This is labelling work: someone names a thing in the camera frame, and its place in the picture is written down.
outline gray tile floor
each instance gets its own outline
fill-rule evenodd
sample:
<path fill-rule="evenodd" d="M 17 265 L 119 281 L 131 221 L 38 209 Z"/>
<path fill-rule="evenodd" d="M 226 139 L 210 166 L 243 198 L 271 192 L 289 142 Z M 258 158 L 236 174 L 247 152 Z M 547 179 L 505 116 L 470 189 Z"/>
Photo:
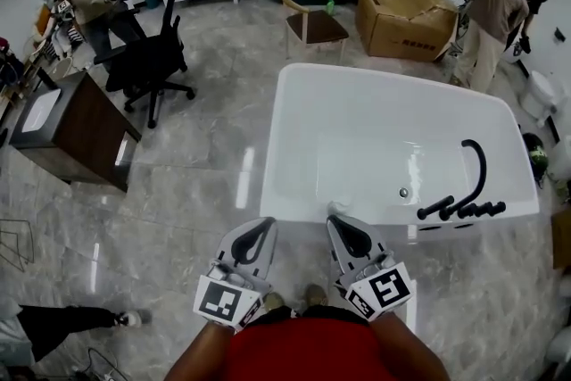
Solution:
<path fill-rule="evenodd" d="M 153 323 L 140 329 L 71 336 L 37 364 L 39 373 L 85 367 L 86 347 L 93 345 L 112 352 L 133 379 L 163 379 L 204 324 L 192 312 L 198 276 L 224 233 L 258 216 L 279 70 L 295 61 L 336 63 L 337 46 L 306 54 L 292 47 L 294 58 L 287 61 L 282 8 L 269 0 L 194 2 L 178 5 L 176 13 L 189 70 L 172 80 L 192 83 L 197 97 L 189 102 L 167 91 L 155 130 L 145 128 L 147 101 L 129 115 L 143 140 L 126 195 L 105 186 L 67 186 L 11 147 L 0 150 L 0 215 L 31 222 L 36 254 L 24 272 L 0 260 L 2 288 L 25 304 L 153 313 Z M 159 31 L 161 15 L 162 8 L 140 15 L 148 34 Z M 353 9 L 338 6 L 336 17 L 351 35 L 343 65 L 438 81 L 451 75 L 448 57 L 438 65 L 367 57 Z M 84 47 L 75 63 L 92 57 Z M 101 68 L 90 73 L 104 84 Z M 552 145 L 517 104 L 523 85 L 519 69 L 503 63 L 491 92 L 508 102 L 524 131 Z M 122 94 L 110 98 L 119 107 L 124 102 Z M 245 170 L 246 148 L 254 159 Z M 240 173 L 250 178 L 244 208 L 236 208 Z M 418 282 L 417 334 L 455 380 L 534 379 L 546 345 L 567 318 L 567 303 L 557 295 L 559 274 L 550 267 L 550 214 L 557 202 L 551 186 L 540 196 L 542 212 L 535 217 L 461 239 L 393 247 Z M 30 250 L 22 224 L 0 228 L 21 232 L 21 249 Z M 275 264 L 269 279 L 291 304 L 300 302 L 305 284 L 330 287 L 335 279 L 320 227 L 284 224 Z"/>

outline shoe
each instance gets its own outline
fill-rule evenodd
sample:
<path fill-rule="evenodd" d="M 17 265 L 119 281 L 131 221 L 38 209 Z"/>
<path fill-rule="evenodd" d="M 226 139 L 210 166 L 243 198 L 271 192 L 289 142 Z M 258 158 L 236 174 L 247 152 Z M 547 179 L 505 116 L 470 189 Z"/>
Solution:
<path fill-rule="evenodd" d="M 266 309 L 267 312 L 276 310 L 277 308 L 285 305 L 286 302 L 284 302 L 283 297 L 277 292 L 270 292 L 268 295 L 266 295 L 266 298 L 264 299 L 264 308 Z"/>
<path fill-rule="evenodd" d="M 141 327 L 143 319 L 138 311 L 123 311 L 115 315 L 116 327 Z"/>
<path fill-rule="evenodd" d="M 318 285 L 309 285 L 305 288 L 305 302 L 307 307 L 315 305 L 326 306 L 328 304 L 327 294 L 323 287 Z"/>
<path fill-rule="evenodd" d="M 448 84 L 452 86 L 466 87 L 466 85 L 462 83 L 462 80 L 454 75 L 450 77 L 450 81 L 448 81 Z"/>

